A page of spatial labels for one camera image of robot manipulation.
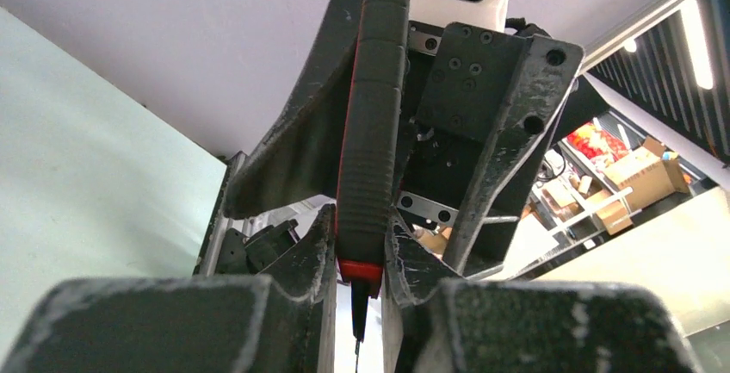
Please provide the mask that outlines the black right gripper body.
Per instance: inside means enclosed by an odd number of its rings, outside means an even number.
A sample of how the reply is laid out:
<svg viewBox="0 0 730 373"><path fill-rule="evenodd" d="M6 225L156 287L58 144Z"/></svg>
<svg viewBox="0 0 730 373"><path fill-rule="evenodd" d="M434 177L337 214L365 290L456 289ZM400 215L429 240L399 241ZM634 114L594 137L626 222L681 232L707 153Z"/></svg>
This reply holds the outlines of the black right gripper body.
<svg viewBox="0 0 730 373"><path fill-rule="evenodd" d="M523 19L508 20L504 32L459 22L412 24L394 201L408 226L453 232L517 61L535 35L550 38ZM468 263L504 260L546 152L607 109L578 71L555 120L493 203Z"/></svg>

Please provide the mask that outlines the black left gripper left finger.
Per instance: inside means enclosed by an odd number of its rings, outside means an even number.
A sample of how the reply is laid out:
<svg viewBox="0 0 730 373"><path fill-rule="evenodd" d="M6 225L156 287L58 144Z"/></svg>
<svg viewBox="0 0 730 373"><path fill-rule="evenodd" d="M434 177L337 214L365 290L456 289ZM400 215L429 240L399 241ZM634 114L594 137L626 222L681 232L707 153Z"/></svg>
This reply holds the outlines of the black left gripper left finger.
<svg viewBox="0 0 730 373"><path fill-rule="evenodd" d="M78 278L36 305L4 372L331 372L333 205L256 275Z"/></svg>

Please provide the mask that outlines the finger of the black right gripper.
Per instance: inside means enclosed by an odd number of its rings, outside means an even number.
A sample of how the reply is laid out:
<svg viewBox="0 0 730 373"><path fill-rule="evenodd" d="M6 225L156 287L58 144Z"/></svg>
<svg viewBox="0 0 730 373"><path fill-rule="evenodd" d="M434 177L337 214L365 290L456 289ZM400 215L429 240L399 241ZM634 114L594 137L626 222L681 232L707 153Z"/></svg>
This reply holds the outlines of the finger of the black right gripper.
<svg viewBox="0 0 730 373"><path fill-rule="evenodd" d="M576 44L527 39L455 219L443 262L461 274L499 193L536 149L584 60Z"/></svg>
<svg viewBox="0 0 730 373"><path fill-rule="evenodd" d="M330 0L281 113L232 176L225 216L243 219L334 197L362 0Z"/></svg>

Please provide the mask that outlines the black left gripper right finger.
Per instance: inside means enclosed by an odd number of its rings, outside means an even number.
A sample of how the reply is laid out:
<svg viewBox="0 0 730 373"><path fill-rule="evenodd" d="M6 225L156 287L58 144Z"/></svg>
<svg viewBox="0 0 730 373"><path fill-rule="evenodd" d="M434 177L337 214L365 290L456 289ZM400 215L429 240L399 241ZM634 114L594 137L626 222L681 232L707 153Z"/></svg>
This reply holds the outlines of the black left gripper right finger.
<svg viewBox="0 0 730 373"><path fill-rule="evenodd" d="M666 305L625 283L478 282L392 212L385 237L387 372L698 372Z"/></svg>

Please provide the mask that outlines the red black utility knife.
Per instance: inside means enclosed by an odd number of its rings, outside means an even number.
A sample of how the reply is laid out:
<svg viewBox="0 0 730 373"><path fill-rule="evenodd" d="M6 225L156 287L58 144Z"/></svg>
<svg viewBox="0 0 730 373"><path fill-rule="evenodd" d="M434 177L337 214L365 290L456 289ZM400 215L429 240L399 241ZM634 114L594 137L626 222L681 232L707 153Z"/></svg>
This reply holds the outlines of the red black utility knife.
<svg viewBox="0 0 730 373"><path fill-rule="evenodd" d="M355 347L380 291L393 201L410 0L362 0L337 181L336 252Z"/></svg>

